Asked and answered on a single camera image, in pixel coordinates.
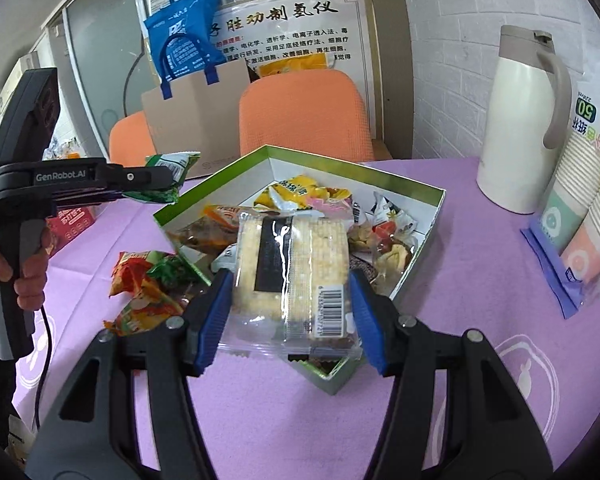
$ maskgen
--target chair backrest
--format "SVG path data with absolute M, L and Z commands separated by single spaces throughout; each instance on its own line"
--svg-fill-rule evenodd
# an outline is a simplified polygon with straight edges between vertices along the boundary
M 365 105 L 339 70 L 303 70 L 251 83 L 240 99 L 240 152 L 264 144 L 349 162 L 374 160 Z
M 144 112 L 136 112 L 114 124 L 109 134 L 109 158 L 114 164 L 128 168 L 144 166 L 149 155 L 155 155 L 155 148 Z

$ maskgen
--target black cable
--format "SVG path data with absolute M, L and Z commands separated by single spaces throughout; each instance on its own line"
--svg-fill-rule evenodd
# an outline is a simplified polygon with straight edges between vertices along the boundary
M 131 65 L 131 68 L 129 69 L 129 72 L 126 74 L 125 87 L 122 90 L 122 111 L 124 112 L 125 117 L 129 117 L 129 114 L 126 113 L 126 90 L 128 89 L 129 80 L 131 79 L 131 75 L 134 72 L 134 70 L 136 69 L 136 66 L 138 66 L 138 63 L 142 59 L 142 56 L 144 56 L 144 37 L 142 36 L 142 33 L 141 33 L 140 34 L 140 54 L 138 54 L 138 56 L 136 56 L 136 59 L 134 60 L 133 64 Z
M 51 352 L 53 349 L 51 327 L 49 326 L 49 320 L 46 318 L 45 307 L 42 307 L 40 312 L 42 313 L 42 321 L 45 322 L 46 340 L 48 343 L 46 347 L 45 365 L 42 368 L 40 380 L 38 381 L 38 386 L 36 387 L 36 400 L 33 405 L 33 422 L 36 425 L 36 430 L 40 429 L 40 396 L 42 395 L 42 388 L 45 386 L 46 374 L 49 371 L 49 363 L 51 362 Z

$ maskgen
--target frosted glass panel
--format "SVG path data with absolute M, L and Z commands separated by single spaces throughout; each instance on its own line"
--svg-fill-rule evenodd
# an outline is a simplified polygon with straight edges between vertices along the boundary
M 123 118 L 126 76 L 141 52 L 141 31 L 134 0 L 74 0 L 67 8 L 78 75 L 94 122 L 105 146 L 109 133 Z M 147 56 L 129 79 L 126 111 L 142 109 L 140 95 L 155 87 Z

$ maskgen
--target red box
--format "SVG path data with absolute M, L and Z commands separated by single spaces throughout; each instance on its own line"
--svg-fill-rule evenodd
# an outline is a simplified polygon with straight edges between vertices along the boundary
M 46 224 L 52 237 L 51 247 L 47 250 L 49 255 L 56 254 L 95 221 L 93 212 L 88 207 L 60 211 L 57 217 L 47 219 Z

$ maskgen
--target blue gripper pad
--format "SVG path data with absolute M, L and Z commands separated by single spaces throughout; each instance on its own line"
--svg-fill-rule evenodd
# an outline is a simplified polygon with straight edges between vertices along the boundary
M 366 359 L 373 367 L 378 370 L 382 376 L 387 372 L 388 363 L 384 354 L 384 333 L 381 325 L 374 315 L 372 305 L 375 294 L 368 283 L 363 285 L 361 280 L 365 280 L 364 274 L 359 275 L 356 272 L 349 273 L 349 286 L 351 291 L 351 309 L 353 318 L 356 322 L 358 334 L 362 339 L 362 348 Z
M 231 310 L 232 290 L 234 276 L 230 272 L 224 273 L 218 293 L 209 306 L 205 322 L 198 334 L 198 353 L 195 365 L 202 372 L 213 363 L 218 350 L 218 343 Z

